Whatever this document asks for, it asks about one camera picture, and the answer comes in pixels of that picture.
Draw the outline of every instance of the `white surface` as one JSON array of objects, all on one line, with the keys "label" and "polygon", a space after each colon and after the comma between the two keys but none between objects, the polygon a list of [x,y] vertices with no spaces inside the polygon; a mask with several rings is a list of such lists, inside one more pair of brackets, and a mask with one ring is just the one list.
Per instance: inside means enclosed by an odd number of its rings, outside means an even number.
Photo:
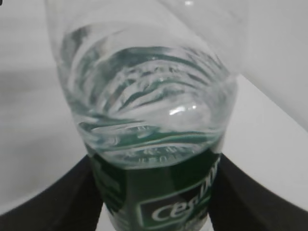
[{"label": "white surface", "polygon": [[308,133],[244,77],[224,154],[253,179],[308,211]]},{"label": "white surface", "polygon": [[42,0],[0,7],[0,214],[63,176],[86,153],[59,87]]},{"label": "white surface", "polygon": [[308,1],[249,3],[247,77],[308,130]]},{"label": "white surface", "polygon": [[[253,50],[259,56],[254,70],[265,70],[258,62],[265,57],[259,48]],[[286,79],[274,81],[284,91]],[[304,85],[299,81],[291,86],[301,92]],[[307,143],[307,133],[291,117],[240,78],[224,152],[261,184],[306,210]],[[4,0],[0,7],[0,213],[51,185],[84,153],[55,77],[43,1]]]}]

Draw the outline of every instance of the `plastic water bottle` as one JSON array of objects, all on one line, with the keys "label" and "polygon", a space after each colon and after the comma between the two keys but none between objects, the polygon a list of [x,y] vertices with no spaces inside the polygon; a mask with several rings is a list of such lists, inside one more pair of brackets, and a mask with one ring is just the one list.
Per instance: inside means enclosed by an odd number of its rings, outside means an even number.
[{"label": "plastic water bottle", "polygon": [[239,55],[199,30],[202,1],[64,2],[47,1],[59,79],[113,227],[200,230]]}]

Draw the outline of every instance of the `black curved arm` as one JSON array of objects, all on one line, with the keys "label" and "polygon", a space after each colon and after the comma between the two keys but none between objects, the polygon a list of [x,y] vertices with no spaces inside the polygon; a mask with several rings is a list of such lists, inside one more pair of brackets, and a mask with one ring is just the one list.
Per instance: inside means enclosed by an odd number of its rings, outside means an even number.
[{"label": "black curved arm", "polygon": [[[0,231],[95,231],[103,201],[84,157],[46,191],[0,216]],[[209,213],[215,231],[308,231],[308,213],[253,181],[225,156]]]}]

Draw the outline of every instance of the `green label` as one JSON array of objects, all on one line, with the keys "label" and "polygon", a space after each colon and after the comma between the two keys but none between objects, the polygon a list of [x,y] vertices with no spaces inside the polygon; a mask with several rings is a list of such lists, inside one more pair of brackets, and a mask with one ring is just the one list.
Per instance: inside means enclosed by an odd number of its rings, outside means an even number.
[{"label": "green label", "polygon": [[117,231],[190,231],[205,223],[219,154],[208,149],[173,166],[127,170],[87,149]]}]

